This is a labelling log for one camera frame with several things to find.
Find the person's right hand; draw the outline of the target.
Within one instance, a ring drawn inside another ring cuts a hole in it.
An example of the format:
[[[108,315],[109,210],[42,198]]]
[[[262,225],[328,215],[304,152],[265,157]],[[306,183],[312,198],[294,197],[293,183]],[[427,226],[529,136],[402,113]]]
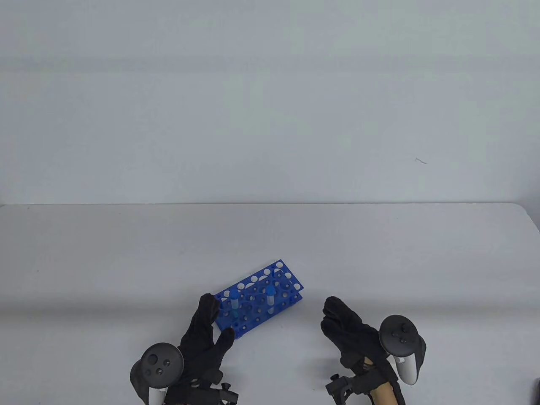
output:
[[[363,323],[356,312],[335,296],[325,300],[323,315],[320,324],[322,332],[341,355],[355,353],[370,359],[389,382],[397,382],[397,375],[387,359],[388,354],[380,343],[378,330]]]

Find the person's left hand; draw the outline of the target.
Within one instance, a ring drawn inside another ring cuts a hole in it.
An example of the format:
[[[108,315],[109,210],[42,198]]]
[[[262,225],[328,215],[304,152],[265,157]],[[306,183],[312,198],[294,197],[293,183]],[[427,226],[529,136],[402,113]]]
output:
[[[217,376],[224,355],[235,341],[235,330],[230,327],[214,340],[213,324],[219,312],[220,302],[214,295],[206,293],[200,297],[197,310],[178,347],[184,358],[184,370],[179,384],[197,380],[212,381]]]

